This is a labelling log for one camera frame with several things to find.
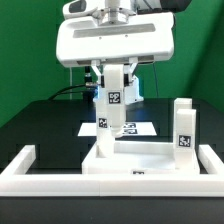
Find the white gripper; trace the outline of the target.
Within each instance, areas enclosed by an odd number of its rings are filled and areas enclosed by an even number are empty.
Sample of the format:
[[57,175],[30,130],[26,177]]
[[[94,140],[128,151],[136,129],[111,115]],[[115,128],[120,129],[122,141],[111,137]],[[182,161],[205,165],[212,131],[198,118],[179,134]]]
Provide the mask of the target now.
[[104,87],[100,65],[124,64],[124,86],[139,63],[169,60],[174,52],[171,12],[130,16],[127,24],[99,26],[90,16],[64,21],[56,56],[64,67],[91,66]]

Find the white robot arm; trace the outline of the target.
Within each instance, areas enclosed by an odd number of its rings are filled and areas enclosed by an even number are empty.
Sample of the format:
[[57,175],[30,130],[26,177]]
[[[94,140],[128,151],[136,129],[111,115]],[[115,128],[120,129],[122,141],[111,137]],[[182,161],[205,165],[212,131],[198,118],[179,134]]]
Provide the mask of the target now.
[[72,0],[56,56],[65,67],[152,63],[172,57],[175,15],[192,0]]

